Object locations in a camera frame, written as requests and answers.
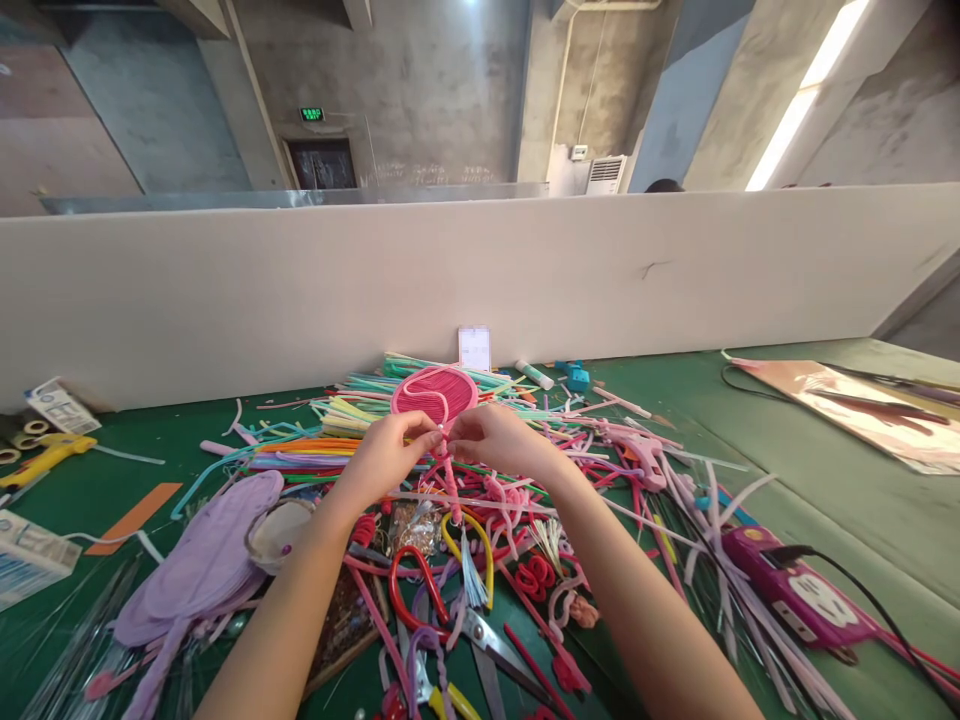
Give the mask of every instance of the pink circular craft piece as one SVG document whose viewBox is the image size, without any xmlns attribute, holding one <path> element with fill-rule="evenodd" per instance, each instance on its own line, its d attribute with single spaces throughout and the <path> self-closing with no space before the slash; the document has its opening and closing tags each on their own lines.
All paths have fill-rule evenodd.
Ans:
<svg viewBox="0 0 960 720">
<path fill-rule="evenodd" d="M 423 410 L 438 425 L 450 425 L 464 410 L 477 406 L 477 385 L 463 370 L 438 365 L 418 370 L 397 388 L 392 412 Z"/>
</svg>

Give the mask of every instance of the green cutting mat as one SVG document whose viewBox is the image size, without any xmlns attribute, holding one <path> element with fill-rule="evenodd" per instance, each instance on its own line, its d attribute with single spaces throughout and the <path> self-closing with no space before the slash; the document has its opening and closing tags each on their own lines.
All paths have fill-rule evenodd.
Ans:
<svg viewBox="0 0 960 720">
<path fill-rule="evenodd" d="M 960 366 L 954 363 L 871 340 L 757 348 L 740 354 L 811 358 L 960 384 Z M 814 544 L 846 565 L 886 604 L 909 639 L 945 662 L 960 665 L 960 564 L 951 557 L 957 532 L 949 523 L 950 511 L 960 506 L 957 478 L 913 474 L 803 408 L 731 390 L 720 381 L 722 364 L 717 353 L 693 353 L 599 361 L 588 363 L 587 368 L 595 380 L 606 382 L 608 390 L 667 417 L 676 430 L 656 429 L 682 441 L 689 451 L 749 465 L 751 471 L 746 473 L 718 469 L 720 482 L 731 492 L 768 471 L 777 473 L 782 481 L 753 496 L 747 503 L 750 512 L 785 542 Z M 746 377 L 737 379 L 743 384 L 752 382 Z M 243 421 L 299 419 L 304 426 L 313 424 L 315 416 L 308 409 L 256 411 L 253 407 L 266 399 L 279 404 L 316 394 L 318 390 L 301 390 L 247 398 Z M 558 404 L 562 390 L 551 396 L 551 405 Z M 103 445 L 163 458 L 167 464 L 144 465 L 101 453 L 71 458 L 13 510 L 54 532 L 99 535 L 157 483 L 192 483 L 211 462 L 211 456 L 199 449 L 201 440 L 236 444 L 235 438 L 220 438 L 235 410 L 232 400 L 222 400 L 109 416 L 96 434 Z M 616 408 L 609 413 L 621 414 Z M 221 480 L 212 475 L 199 496 L 211 495 Z M 610 497 L 629 502 L 626 491 L 614 491 Z M 147 526 L 156 530 L 152 537 L 161 552 L 173 547 L 183 528 L 169 521 L 173 504 L 171 501 Z M 641 542 L 644 546 L 650 543 L 650 534 L 645 533 Z M 4 651 L 0 706 L 5 717 L 19 716 L 103 584 L 123 559 L 136 551 L 128 543 L 112 558 L 83 557 L 71 578 L 0 614 Z M 835 573 L 818 569 L 858 597 Z M 149 571 L 147 560 L 142 563 L 141 576 Z M 81 585 L 74 601 L 62 606 Z M 411 586 L 407 592 L 412 594 L 412 590 Z M 549 673 L 548 645 L 538 637 L 510 588 L 498 578 L 491 624 L 499 629 L 504 621 Z M 574 629 L 571 635 L 571 651 L 595 685 L 595 693 L 583 701 L 565 696 L 577 715 L 637 717 L 642 711 L 625 682 L 603 624 L 593 631 Z M 230 646 L 231 641 L 221 640 L 200 656 L 197 697 Z M 855 714 L 862 718 L 949 717 L 914 671 L 884 647 L 866 643 L 857 652 L 860 664 L 852 668 L 829 655 L 812 656 Z M 451 679 L 481 715 L 488 716 L 470 651 L 458 647 L 447 665 Z M 373 648 L 316 692 L 302 707 L 300 717 L 351 718 L 361 707 L 372 717 L 381 700 L 377 667 Z M 173 691 L 179 682 L 178 671 L 175 666 Z M 742 660 L 741 674 L 768 717 L 787 717 L 751 658 Z M 431 677 L 436 678 L 432 667 Z M 509 717 L 532 714 L 536 708 L 532 698 L 503 675 L 501 686 Z M 105 717 L 119 717 L 131 692 L 132 687 L 118 691 Z M 159 716 L 173 717 L 172 704 L 165 702 Z"/>
</svg>

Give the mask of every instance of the left hand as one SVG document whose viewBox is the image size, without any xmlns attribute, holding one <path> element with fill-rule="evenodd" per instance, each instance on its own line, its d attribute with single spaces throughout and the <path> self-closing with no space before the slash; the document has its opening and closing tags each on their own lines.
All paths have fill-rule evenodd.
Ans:
<svg viewBox="0 0 960 720">
<path fill-rule="evenodd" d="M 413 441 L 405 445 L 404 438 Z M 367 428 L 334 490 L 349 496 L 359 515 L 395 489 L 442 439 L 436 423 L 420 410 L 387 415 Z"/>
</svg>

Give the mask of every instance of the clear plastic sheet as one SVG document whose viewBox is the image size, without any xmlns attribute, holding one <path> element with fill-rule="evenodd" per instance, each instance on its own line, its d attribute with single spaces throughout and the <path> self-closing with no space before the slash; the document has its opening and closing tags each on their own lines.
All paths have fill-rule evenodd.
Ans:
<svg viewBox="0 0 960 720">
<path fill-rule="evenodd" d="M 439 506 L 422 502 L 396 502 L 390 521 L 390 555 L 405 545 L 413 545 L 424 557 L 437 551 L 440 540 Z"/>
<path fill-rule="evenodd" d="M 915 472 L 924 475 L 960 474 L 960 423 L 956 420 L 941 424 L 817 395 L 811 391 L 909 404 L 811 360 L 735 359 L 734 364 L 861 440 L 901 460 Z M 923 408 L 915 407 L 918 412 L 923 411 Z"/>
</svg>

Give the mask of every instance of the white partition wall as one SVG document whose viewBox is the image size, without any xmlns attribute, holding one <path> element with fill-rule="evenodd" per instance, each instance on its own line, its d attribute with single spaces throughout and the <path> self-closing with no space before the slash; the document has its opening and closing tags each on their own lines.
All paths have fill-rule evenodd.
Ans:
<svg viewBox="0 0 960 720">
<path fill-rule="evenodd" d="M 869 335 L 960 246 L 960 185 L 0 221 L 0 407 L 311 387 L 384 350 L 512 364 Z"/>
</svg>

